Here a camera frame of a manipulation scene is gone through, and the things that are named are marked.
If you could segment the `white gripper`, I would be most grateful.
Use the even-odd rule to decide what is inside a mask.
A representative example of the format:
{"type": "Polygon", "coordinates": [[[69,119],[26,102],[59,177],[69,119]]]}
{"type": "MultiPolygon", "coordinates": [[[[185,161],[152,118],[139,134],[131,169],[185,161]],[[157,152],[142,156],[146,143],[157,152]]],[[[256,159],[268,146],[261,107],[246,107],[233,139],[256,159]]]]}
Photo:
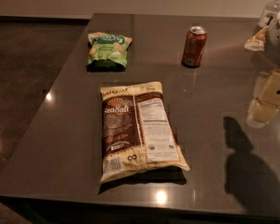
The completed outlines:
{"type": "Polygon", "coordinates": [[[259,73],[253,95],[259,100],[251,101],[245,122],[249,127],[259,129],[269,124],[279,112],[277,108],[280,108],[280,67],[271,73],[259,73]]]}

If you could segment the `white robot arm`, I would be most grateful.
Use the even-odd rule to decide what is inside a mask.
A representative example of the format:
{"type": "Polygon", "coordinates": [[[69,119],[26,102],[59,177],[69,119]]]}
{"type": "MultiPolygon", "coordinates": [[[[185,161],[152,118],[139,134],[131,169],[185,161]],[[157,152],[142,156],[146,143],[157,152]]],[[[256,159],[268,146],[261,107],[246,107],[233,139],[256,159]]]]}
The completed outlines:
{"type": "Polygon", "coordinates": [[[244,48],[264,52],[274,68],[260,71],[247,110],[246,123],[253,128],[267,125],[280,111],[280,13],[249,38],[244,48]]]}

